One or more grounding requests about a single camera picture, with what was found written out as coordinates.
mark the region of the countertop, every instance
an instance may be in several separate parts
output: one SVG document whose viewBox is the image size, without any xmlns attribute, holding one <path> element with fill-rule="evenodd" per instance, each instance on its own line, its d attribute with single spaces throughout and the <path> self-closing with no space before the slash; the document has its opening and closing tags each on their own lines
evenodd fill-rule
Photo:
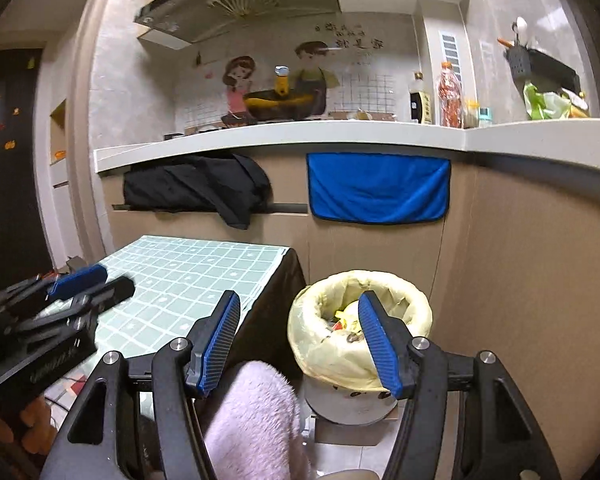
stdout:
<svg viewBox="0 0 600 480">
<path fill-rule="evenodd" d="M 468 153 L 499 153 L 576 164 L 600 171 L 600 119 L 526 121 L 459 130 L 382 121 L 257 124 L 163 142 L 94 150 L 96 172 L 209 150 L 276 144 L 390 144 Z"/>
</svg>

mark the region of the yellow trash bag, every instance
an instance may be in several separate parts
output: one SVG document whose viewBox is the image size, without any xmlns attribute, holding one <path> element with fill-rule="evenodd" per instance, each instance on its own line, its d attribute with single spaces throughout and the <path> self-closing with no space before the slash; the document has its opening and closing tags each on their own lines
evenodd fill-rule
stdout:
<svg viewBox="0 0 600 480">
<path fill-rule="evenodd" d="M 364 338 L 333 330 L 328 320 L 360 294 L 372 290 L 389 316 L 405 322 L 413 336 L 428 336 L 432 315 L 427 297 L 413 284 L 388 272 L 350 270 L 305 287 L 289 312 L 286 335 L 302 372 L 357 392 L 385 390 Z"/>
</svg>

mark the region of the dark door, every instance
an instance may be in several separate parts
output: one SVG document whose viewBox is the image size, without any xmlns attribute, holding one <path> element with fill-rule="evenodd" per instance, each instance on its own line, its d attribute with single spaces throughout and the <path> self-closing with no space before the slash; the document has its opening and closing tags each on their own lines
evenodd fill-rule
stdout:
<svg viewBox="0 0 600 480">
<path fill-rule="evenodd" d="M 33 108 L 42 51 L 0 51 L 0 290 L 52 270 L 33 167 Z"/>
</svg>

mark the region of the blue towel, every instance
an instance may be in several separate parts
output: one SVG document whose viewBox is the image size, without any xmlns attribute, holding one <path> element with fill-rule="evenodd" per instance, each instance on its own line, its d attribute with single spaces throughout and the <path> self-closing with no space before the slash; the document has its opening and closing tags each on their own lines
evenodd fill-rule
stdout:
<svg viewBox="0 0 600 480">
<path fill-rule="evenodd" d="M 442 218 L 451 163 L 444 158 L 381 153 L 310 153 L 314 216 L 361 224 L 407 224 Z"/>
</svg>

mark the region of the backsplash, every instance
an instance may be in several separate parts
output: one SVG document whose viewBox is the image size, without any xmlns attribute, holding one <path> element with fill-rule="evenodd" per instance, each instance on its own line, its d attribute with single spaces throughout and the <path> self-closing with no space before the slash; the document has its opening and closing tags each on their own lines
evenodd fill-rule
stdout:
<svg viewBox="0 0 600 480">
<path fill-rule="evenodd" d="M 290 69 L 291 88 L 320 94 L 306 115 L 408 120 L 409 84 L 420 70 L 413 19 L 404 14 L 303 16 L 250 25 L 187 47 L 178 60 L 176 131 L 255 119 L 244 96 L 274 86 L 274 68 Z"/>
</svg>

